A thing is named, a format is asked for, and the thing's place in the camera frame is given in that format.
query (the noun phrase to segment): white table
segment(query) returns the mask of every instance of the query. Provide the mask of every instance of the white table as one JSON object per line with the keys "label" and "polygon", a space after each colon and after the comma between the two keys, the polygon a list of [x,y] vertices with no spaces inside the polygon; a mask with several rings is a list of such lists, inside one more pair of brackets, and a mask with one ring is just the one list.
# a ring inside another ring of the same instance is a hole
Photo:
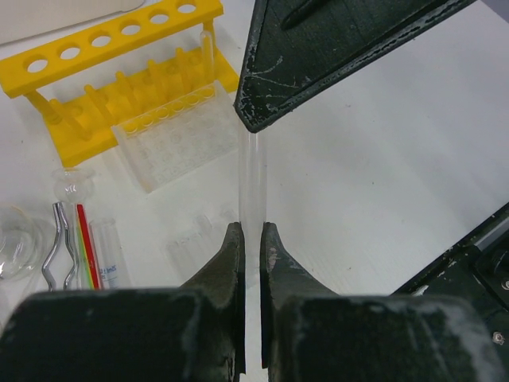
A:
{"label": "white table", "polygon": [[[223,0],[217,21],[218,45],[237,69],[253,3]],[[79,28],[3,45],[0,57]],[[269,128],[267,218],[318,280],[340,294],[389,294],[508,202],[508,42],[509,24],[477,2]],[[168,41],[157,44],[45,92],[71,98],[115,69],[172,55]],[[60,162],[49,134],[23,99],[1,94],[0,115],[0,201],[52,222],[50,174]],[[237,153],[150,195],[117,149],[82,166],[97,173],[89,215],[117,220],[136,287],[177,285],[165,243],[193,213],[238,203]],[[18,284],[4,286],[11,307]]]}

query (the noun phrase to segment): red straw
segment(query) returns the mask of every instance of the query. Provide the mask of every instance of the red straw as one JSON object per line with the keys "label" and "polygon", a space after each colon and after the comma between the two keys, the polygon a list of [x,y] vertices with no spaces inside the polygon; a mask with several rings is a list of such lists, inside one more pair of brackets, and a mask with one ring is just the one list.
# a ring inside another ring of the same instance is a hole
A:
{"label": "red straw", "polygon": [[80,222],[83,242],[85,244],[85,253],[87,255],[88,267],[90,268],[90,273],[92,276],[92,284],[94,289],[101,289],[101,284],[99,282],[99,267],[95,261],[90,232],[88,231],[87,216],[85,215],[85,209],[83,205],[76,205],[76,211],[78,212],[78,220]]}

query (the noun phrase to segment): screw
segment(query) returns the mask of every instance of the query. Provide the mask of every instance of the screw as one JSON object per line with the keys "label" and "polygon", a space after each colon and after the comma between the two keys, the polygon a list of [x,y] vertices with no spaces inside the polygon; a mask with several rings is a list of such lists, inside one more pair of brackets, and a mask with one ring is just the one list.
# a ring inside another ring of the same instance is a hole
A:
{"label": "screw", "polygon": [[506,339],[504,338],[503,334],[501,334],[501,332],[493,332],[492,340],[497,345],[503,345],[503,343],[506,341]]}

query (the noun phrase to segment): transparent tube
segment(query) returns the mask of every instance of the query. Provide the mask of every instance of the transparent tube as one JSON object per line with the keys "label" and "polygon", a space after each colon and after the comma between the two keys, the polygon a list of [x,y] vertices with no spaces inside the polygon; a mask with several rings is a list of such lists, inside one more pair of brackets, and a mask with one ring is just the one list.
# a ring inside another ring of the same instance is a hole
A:
{"label": "transparent tube", "polygon": [[104,289],[130,288],[129,272],[122,255],[115,220],[92,221],[89,225]]}
{"label": "transparent tube", "polygon": [[258,283],[260,240],[266,220],[266,131],[239,132],[239,217],[246,245],[247,288]]}

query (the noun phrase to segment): yellow test tube rack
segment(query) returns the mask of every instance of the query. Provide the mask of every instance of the yellow test tube rack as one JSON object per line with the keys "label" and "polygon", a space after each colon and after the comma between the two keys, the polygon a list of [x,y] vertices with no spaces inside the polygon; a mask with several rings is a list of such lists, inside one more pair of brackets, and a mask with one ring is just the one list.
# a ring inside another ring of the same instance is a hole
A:
{"label": "yellow test tube rack", "polygon": [[[173,99],[218,80],[227,92],[239,77],[216,48],[214,18],[223,14],[220,0],[162,0],[70,36],[0,60],[0,84],[15,98],[24,96],[42,114],[64,167],[116,146],[111,126],[153,110]],[[84,87],[68,102],[47,100],[37,91],[45,85],[113,57],[203,24],[202,46],[126,76],[102,88]]]}

